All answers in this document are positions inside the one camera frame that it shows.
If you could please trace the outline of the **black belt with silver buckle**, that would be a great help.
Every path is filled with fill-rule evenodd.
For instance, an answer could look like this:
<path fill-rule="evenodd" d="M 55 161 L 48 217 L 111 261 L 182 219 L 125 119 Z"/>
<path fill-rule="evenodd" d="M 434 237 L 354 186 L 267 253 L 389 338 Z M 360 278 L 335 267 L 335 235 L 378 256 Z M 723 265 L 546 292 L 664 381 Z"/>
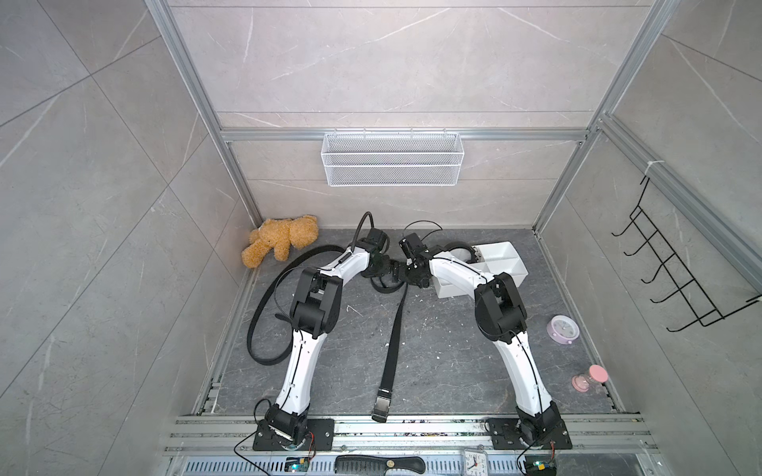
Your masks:
<path fill-rule="evenodd" d="M 443 247 L 444 251 L 450 252 L 450 254 L 454 255 L 454 257 L 464 261 L 466 264 L 474 264 L 479 262 L 479 252 L 478 250 L 463 241 L 454 241 L 446 244 Z"/>

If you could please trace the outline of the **white compartment storage tray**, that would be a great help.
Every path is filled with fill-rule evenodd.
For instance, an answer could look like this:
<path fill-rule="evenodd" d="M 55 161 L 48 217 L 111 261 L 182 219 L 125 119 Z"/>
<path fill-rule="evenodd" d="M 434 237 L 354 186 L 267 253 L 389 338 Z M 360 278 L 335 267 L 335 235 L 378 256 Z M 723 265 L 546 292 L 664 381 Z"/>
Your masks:
<path fill-rule="evenodd" d="M 459 296 L 473 297 L 479 285 L 492 281 L 500 274 L 510 275 L 520 287 L 528 271 L 518 252 L 509 241 L 472 245 L 480 255 L 479 262 L 466 264 L 445 250 L 430 261 L 433 283 L 439 299 Z"/>

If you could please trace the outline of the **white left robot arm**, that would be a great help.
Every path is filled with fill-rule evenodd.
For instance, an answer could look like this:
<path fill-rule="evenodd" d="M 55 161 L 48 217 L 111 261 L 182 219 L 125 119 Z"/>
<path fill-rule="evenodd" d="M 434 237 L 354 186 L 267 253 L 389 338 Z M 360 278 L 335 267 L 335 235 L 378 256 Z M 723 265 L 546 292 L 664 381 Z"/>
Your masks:
<path fill-rule="evenodd" d="M 287 374 L 265 415 L 283 444 L 299 446 L 307 436 L 311 386 L 321 348 L 339 320 L 343 285 L 381 259 L 388 243 L 385 232 L 372 228 L 331 263 L 301 273 L 289 313 L 293 343 Z"/>

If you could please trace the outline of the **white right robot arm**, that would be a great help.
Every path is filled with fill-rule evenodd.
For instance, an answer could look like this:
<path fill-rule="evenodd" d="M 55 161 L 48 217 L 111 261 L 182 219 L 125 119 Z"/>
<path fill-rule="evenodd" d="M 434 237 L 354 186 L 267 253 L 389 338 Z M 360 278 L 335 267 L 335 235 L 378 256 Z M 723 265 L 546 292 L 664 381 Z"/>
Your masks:
<path fill-rule="evenodd" d="M 521 440 L 527 446 L 548 442 L 563 419 L 532 355 L 527 311 L 513 277 L 483 271 L 474 260 L 464 261 L 442 246 L 430 248 L 416 233 L 399 245 L 407 258 L 400 272 L 406 283 L 424 288 L 437 278 L 473 298 L 476 325 L 498 349 L 512 382 Z"/>

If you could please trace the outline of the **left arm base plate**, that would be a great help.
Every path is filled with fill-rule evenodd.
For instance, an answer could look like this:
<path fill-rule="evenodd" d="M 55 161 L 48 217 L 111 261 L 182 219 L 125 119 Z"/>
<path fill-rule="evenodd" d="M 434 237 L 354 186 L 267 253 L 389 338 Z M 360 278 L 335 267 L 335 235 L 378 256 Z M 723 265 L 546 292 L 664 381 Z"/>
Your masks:
<path fill-rule="evenodd" d="M 266 420 L 260 420 L 251 448 L 254 451 L 330 451 L 334 438 L 335 420 L 332 418 L 309 418 L 293 440 Z"/>

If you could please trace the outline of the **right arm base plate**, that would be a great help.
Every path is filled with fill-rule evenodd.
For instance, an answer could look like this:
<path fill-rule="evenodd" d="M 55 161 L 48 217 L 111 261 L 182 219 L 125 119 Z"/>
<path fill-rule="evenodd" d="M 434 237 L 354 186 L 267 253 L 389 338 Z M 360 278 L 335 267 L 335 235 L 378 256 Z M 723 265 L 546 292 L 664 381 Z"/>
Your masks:
<path fill-rule="evenodd" d="M 537 441 L 521 434 L 519 422 L 519 418 L 488 418 L 484 422 L 495 450 L 523 450 L 528 448 L 529 444 L 532 444 L 533 448 L 547 450 L 573 449 L 570 433 L 563 420 Z"/>

